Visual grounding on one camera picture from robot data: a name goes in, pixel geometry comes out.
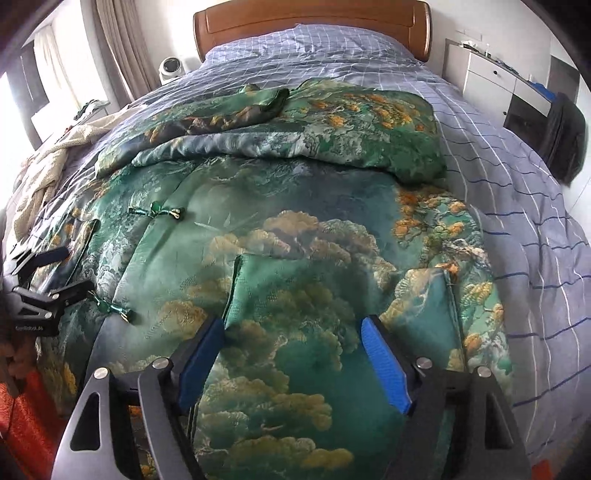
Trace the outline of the green landscape print silk jacket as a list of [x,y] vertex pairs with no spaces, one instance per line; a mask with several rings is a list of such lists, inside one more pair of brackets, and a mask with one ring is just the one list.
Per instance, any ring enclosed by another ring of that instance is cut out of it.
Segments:
[[205,320],[225,345],[190,412],[211,479],[378,479],[404,428],[363,350],[380,317],[435,366],[513,365],[483,236],[444,188],[432,106],[329,80],[152,105],[49,204],[43,290],[90,280],[40,371],[61,416],[89,372],[139,371]]

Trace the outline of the cream knitted blanket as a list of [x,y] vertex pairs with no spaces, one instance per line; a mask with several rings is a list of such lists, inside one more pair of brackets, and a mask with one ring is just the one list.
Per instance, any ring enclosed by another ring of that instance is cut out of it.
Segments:
[[49,146],[42,146],[27,161],[20,183],[8,202],[8,224],[17,241],[29,234],[39,211],[53,197],[70,150],[96,141],[121,123],[125,116],[126,113],[118,112],[75,125]]

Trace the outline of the orange fuzzy cloth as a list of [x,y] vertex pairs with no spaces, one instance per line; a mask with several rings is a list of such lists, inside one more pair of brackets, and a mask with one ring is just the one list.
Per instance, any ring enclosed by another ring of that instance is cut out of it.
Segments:
[[27,479],[50,479],[65,427],[37,369],[13,398],[1,386],[1,438]]

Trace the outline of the blue checked duvet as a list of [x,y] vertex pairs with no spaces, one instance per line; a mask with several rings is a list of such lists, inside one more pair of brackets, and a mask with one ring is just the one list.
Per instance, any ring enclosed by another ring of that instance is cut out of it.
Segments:
[[247,86],[293,89],[308,80],[407,92],[432,106],[444,188],[477,222],[504,309],[513,373],[511,390],[503,391],[529,462],[548,458],[590,416],[590,243],[539,155],[386,35],[300,25],[213,48],[197,70],[124,111],[125,119],[83,155],[80,169],[40,210],[22,246],[50,248],[39,233],[49,204],[90,166],[102,139],[144,109]]

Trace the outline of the beige curtain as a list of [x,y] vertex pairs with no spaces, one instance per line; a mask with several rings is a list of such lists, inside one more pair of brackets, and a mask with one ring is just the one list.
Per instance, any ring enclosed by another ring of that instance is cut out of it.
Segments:
[[159,86],[150,62],[134,1],[96,1],[100,27],[130,98],[135,100]]

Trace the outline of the white round fan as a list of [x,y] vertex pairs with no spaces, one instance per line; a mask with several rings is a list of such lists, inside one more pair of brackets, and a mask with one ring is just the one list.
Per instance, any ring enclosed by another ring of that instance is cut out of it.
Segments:
[[158,75],[161,85],[165,85],[183,77],[184,74],[184,65],[177,57],[166,57],[159,64]]

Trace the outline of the black chair with jacket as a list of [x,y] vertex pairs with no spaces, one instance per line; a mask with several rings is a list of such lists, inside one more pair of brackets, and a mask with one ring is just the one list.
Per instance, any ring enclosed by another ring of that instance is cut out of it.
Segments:
[[538,153],[560,184],[570,186],[581,172],[585,144],[585,117],[567,95],[559,92],[551,104]]

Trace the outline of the white desk with drawers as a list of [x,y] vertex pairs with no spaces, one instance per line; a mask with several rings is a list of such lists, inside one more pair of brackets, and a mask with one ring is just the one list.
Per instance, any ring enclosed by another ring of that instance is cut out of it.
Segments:
[[494,125],[516,134],[539,136],[546,127],[551,102],[517,73],[447,39],[443,78]]

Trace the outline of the brown wooden headboard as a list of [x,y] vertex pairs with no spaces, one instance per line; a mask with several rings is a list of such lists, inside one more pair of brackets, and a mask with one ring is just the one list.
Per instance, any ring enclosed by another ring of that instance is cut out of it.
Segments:
[[193,15],[194,39],[201,60],[216,46],[300,24],[372,30],[394,38],[419,61],[426,62],[431,56],[433,20],[431,7],[425,1],[238,0]]

